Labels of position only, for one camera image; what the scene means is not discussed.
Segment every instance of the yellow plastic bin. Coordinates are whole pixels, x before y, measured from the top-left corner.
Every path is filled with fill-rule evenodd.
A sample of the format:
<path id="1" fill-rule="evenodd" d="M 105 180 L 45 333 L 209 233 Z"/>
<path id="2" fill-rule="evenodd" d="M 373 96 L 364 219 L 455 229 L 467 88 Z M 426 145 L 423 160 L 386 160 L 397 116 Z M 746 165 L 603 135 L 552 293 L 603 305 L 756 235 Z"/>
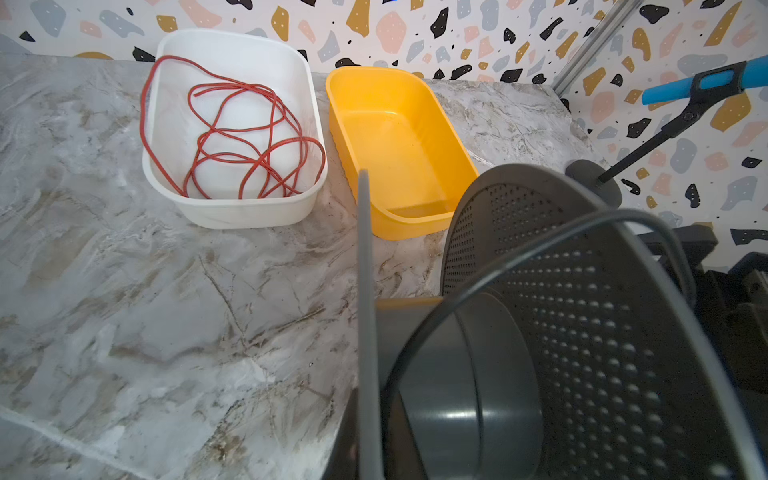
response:
<path id="1" fill-rule="evenodd" d="M 357 173 L 370 175 L 373 234 L 403 240 L 448 228 L 478 171 L 429 86 L 394 68 L 344 67 L 326 91 L 355 199 Z"/>

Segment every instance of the blue tube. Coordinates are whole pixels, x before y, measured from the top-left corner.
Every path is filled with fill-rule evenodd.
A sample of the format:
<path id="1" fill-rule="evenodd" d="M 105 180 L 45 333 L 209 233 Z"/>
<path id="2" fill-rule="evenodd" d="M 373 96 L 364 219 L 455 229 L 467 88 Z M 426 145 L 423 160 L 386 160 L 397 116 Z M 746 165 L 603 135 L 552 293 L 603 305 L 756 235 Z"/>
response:
<path id="1" fill-rule="evenodd" d="M 733 78 L 732 71 L 722 71 L 704 77 L 701 80 L 702 89 L 719 87 L 725 85 Z M 673 81 L 658 87 L 648 88 L 643 93 L 643 105 L 659 104 L 663 101 L 679 100 L 690 97 L 690 87 L 694 79 L 685 78 L 683 80 Z M 755 58 L 746 63 L 744 75 L 741 78 L 743 88 L 766 87 L 768 86 L 768 55 Z"/>

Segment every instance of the gray cable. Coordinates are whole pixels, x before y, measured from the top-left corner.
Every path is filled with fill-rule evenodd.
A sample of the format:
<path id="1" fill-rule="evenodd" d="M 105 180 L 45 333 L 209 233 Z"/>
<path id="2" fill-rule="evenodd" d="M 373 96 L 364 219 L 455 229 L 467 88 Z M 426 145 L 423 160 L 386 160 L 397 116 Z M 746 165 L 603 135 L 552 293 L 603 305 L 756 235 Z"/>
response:
<path id="1" fill-rule="evenodd" d="M 583 232 L 600 225 L 617 222 L 632 222 L 644 225 L 659 234 L 661 243 L 667 251 L 667 256 L 680 282 L 683 297 L 691 306 L 696 302 L 696 284 L 694 275 L 690 271 L 688 262 L 683 252 L 680 241 L 665 222 L 659 217 L 640 210 L 599 210 L 591 214 L 571 220 L 562 226 L 543 233 L 533 240 L 521 245 L 514 250 L 501 255 L 464 280 L 458 289 L 436 306 L 432 312 L 416 327 L 408 342 L 400 350 L 392 370 L 389 372 L 386 383 L 381 391 L 382 412 L 382 445 L 384 458 L 387 454 L 387 440 L 389 436 L 389 414 L 392 410 L 392 402 L 398 392 L 400 381 L 405 375 L 408 365 L 413 357 L 424 345 L 424 342 L 432 333 L 466 300 L 486 288 L 491 282 L 498 279 L 504 273 L 516 268 L 521 263 L 554 247 L 555 245 L 576 237 Z"/>

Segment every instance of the red cord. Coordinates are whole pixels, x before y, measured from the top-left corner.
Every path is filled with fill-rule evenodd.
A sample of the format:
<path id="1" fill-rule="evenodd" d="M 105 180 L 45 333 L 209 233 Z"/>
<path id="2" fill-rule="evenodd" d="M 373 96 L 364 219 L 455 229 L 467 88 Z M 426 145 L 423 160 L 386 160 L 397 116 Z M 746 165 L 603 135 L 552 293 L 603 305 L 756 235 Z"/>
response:
<path id="1" fill-rule="evenodd" d="M 145 112 L 146 106 L 145 105 L 147 103 L 147 93 L 149 92 L 149 86 L 152 83 L 152 79 L 154 78 L 154 74 L 155 74 L 155 71 L 157 70 L 157 67 L 160 66 L 160 64 L 166 60 L 178 60 L 178 61 L 188 63 L 200 69 L 201 71 L 205 72 L 211 77 L 218 78 L 219 80 L 224 80 L 224 82 L 221 82 L 221 83 L 207 83 L 207 84 L 195 85 L 189 90 L 189 93 L 187 94 L 187 105 L 189 106 L 190 110 L 195 115 L 195 117 L 197 117 L 201 122 L 203 122 L 203 124 L 206 127 L 208 127 L 208 131 L 202 133 L 202 135 L 200 135 L 197 138 L 197 152 L 195 152 L 194 159 L 192 160 L 192 166 L 190 167 L 187 174 L 184 176 L 184 182 L 181 184 L 181 187 L 179 187 L 176 184 L 176 182 L 174 182 L 174 180 L 170 177 L 170 175 L 165 170 L 165 168 L 163 168 L 163 165 L 160 163 L 160 161 L 157 159 L 157 156 L 154 154 L 154 152 L 150 148 L 149 142 L 147 141 L 147 135 L 144 133 L 144 128 L 146 124 L 146 112 Z M 197 113 L 197 110 L 195 110 L 192 100 L 193 98 L 200 97 L 201 95 L 205 95 L 212 91 L 233 91 L 233 93 L 227 95 L 227 97 L 224 98 L 224 101 L 221 102 L 221 106 L 219 106 L 219 111 L 216 113 L 216 117 L 212 122 L 208 123 L 208 121 L 206 121 L 202 116 L 200 116 L 200 114 Z M 221 119 L 221 114 L 224 110 L 224 107 L 227 105 L 227 102 L 229 102 L 229 100 L 231 100 L 232 98 L 235 98 L 237 95 L 240 95 L 247 91 L 261 95 L 272 104 L 272 111 L 270 113 L 270 122 L 266 125 L 262 125 L 260 127 L 252 127 L 252 128 L 218 127 L 217 124 Z M 278 118 L 277 120 L 275 120 L 276 112 L 280 113 L 280 118 Z M 285 121 L 286 123 L 288 123 L 288 125 L 290 125 L 293 131 L 296 132 L 297 136 L 292 138 L 286 138 L 284 140 L 277 141 L 276 143 L 273 144 L 272 141 L 274 136 L 275 125 L 278 125 L 282 121 Z M 269 142 L 267 143 L 266 150 L 264 152 L 259 151 L 259 149 L 256 148 L 256 145 L 250 143 L 249 141 L 234 135 L 237 133 L 246 133 L 249 131 L 258 131 L 258 130 L 266 130 L 266 129 L 269 129 L 270 131 L 270 138 L 269 138 Z M 253 159 L 251 157 L 247 157 L 241 154 L 235 154 L 233 152 L 220 152 L 215 154 L 207 153 L 204 149 L 205 142 L 208 141 L 208 139 L 214 134 L 223 135 L 224 137 L 231 138 L 232 140 L 239 141 L 248 145 L 248 147 L 252 148 L 253 151 L 256 152 L 256 155 L 258 156 L 258 158 Z M 238 194 L 237 194 L 237 198 L 240 200 L 243 199 L 243 190 L 245 189 L 246 182 L 248 181 L 248 179 L 250 179 L 251 175 L 253 175 L 253 172 L 255 172 L 258 167 L 262 167 L 264 170 L 266 170 L 266 179 L 264 180 L 264 185 L 261 187 L 261 191 L 259 192 L 259 196 L 257 198 L 268 197 L 272 192 L 274 192 L 278 188 L 283 189 L 283 197 L 290 197 L 291 195 L 294 195 L 294 194 L 301 194 L 302 192 L 296 189 L 296 183 L 299 181 L 299 172 L 301 171 L 301 168 L 304 166 L 309 156 L 310 143 L 317 145 L 317 147 L 320 149 L 320 153 L 323 155 L 323 159 L 320 162 L 320 169 L 317 171 L 317 177 L 315 177 L 315 183 L 317 183 L 317 181 L 320 179 L 320 174 L 323 172 L 323 168 L 325 168 L 326 166 L 326 151 L 323 148 L 323 145 L 320 142 L 318 142 L 318 140 L 315 138 L 304 136 L 298 119 L 296 119 L 296 116 L 293 114 L 293 112 L 291 112 L 291 110 L 283 103 L 283 100 L 281 100 L 280 97 L 277 96 L 274 90 L 272 90 L 271 88 L 265 85 L 246 84 L 246 83 L 243 83 L 242 81 L 234 80 L 232 78 L 227 78 L 221 75 L 211 73 L 205 68 L 199 66 L 199 64 L 187 58 L 177 57 L 175 55 L 164 55 L 158 58 L 157 61 L 154 63 L 154 65 L 152 65 L 152 69 L 149 72 L 149 77 L 147 78 L 147 83 L 144 84 L 144 89 L 141 91 L 141 119 L 139 120 L 139 135 L 141 136 L 141 143 L 144 144 L 144 148 L 147 149 L 147 153 L 149 154 L 154 164 L 157 166 L 157 169 L 160 170 L 160 172 L 163 174 L 165 179 L 168 180 L 168 183 L 176 190 L 176 192 L 178 192 L 179 195 L 182 195 L 184 197 L 189 197 L 188 187 L 189 187 L 189 181 L 191 179 L 192 183 L 197 188 L 197 190 L 200 191 L 203 197 L 206 197 L 208 200 L 210 200 L 210 197 L 203 191 L 203 189 L 198 184 L 197 176 L 195 174 L 195 170 L 203 162 L 208 160 L 218 161 L 225 164 L 251 164 L 250 169 L 243 177 L 243 180 L 240 182 L 240 189 L 238 190 Z M 283 145 L 288 145 L 288 144 L 297 143 L 297 142 L 299 144 L 299 163 L 296 166 L 296 168 L 294 168 L 289 174 L 285 176 L 285 178 L 282 178 L 270 165 L 270 155 L 277 148 L 282 147 Z M 274 179 L 276 183 L 270 187 L 270 181 L 272 179 Z"/>

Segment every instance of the black round base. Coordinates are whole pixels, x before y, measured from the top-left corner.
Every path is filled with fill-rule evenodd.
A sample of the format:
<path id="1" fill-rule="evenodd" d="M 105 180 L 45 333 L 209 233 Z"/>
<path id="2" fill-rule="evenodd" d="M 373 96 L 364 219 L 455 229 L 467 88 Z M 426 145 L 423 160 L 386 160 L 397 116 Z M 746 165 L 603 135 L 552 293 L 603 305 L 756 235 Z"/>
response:
<path id="1" fill-rule="evenodd" d="M 616 180 L 611 178 L 602 184 L 598 177 L 605 173 L 605 169 L 593 161 L 581 159 L 565 168 L 565 174 L 589 189 L 600 197 L 609 207 L 619 208 L 621 205 L 621 189 Z"/>

